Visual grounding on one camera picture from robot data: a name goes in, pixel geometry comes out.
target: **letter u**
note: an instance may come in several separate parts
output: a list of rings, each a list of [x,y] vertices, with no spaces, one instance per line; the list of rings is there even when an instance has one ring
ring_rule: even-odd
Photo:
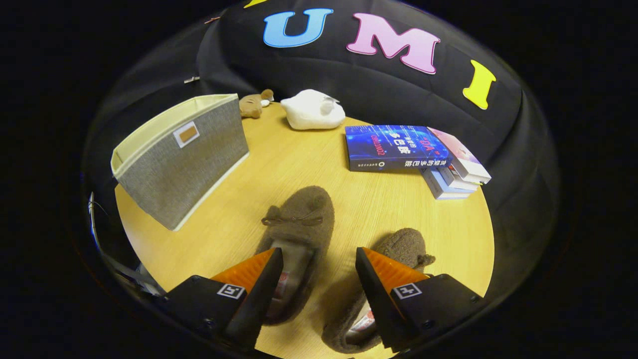
[[[286,24],[288,19],[295,15],[294,11],[276,13],[265,18],[266,28],[263,31],[263,42],[272,47],[296,47],[309,44],[321,36],[323,25],[332,9],[308,9],[304,14],[308,15],[308,26],[301,35],[286,35]]]

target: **fuzzy slipper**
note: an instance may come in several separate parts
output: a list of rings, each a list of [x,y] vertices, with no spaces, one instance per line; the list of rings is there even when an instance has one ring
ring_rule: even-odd
[[[426,254],[421,233],[412,228],[398,230],[372,249],[418,271],[436,260]],[[322,334],[323,342],[333,350],[345,354],[361,353],[381,343],[375,317],[362,287],[349,306],[335,318],[323,328]]]
[[[268,228],[255,253],[271,247],[283,252],[283,270],[263,322],[277,325],[292,320],[310,297],[316,269],[330,245],[334,208],[323,188],[306,187],[281,208],[271,206],[262,223]]]

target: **fabric storage box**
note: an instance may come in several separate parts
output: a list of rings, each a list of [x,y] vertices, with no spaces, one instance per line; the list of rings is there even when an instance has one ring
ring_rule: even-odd
[[[237,94],[198,96],[127,136],[111,170],[140,208],[178,231],[248,154]]]

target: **stack of books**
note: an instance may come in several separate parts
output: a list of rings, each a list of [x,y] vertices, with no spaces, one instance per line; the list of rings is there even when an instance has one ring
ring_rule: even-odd
[[[462,199],[491,176],[456,137],[424,126],[346,126],[351,171],[419,169],[435,199]]]

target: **letter m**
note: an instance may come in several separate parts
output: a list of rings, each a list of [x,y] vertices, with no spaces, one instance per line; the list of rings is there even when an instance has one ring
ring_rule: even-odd
[[[359,33],[354,43],[346,48],[352,52],[363,55],[376,54],[376,48],[372,42],[376,37],[385,57],[391,59],[406,47],[408,53],[401,56],[401,62],[416,70],[434,74],[434,46],[441,40],[420,29],[410,29],[399,35],[392,26],[380,16],[368,13],[355,13],[353,15],[360,21]]]

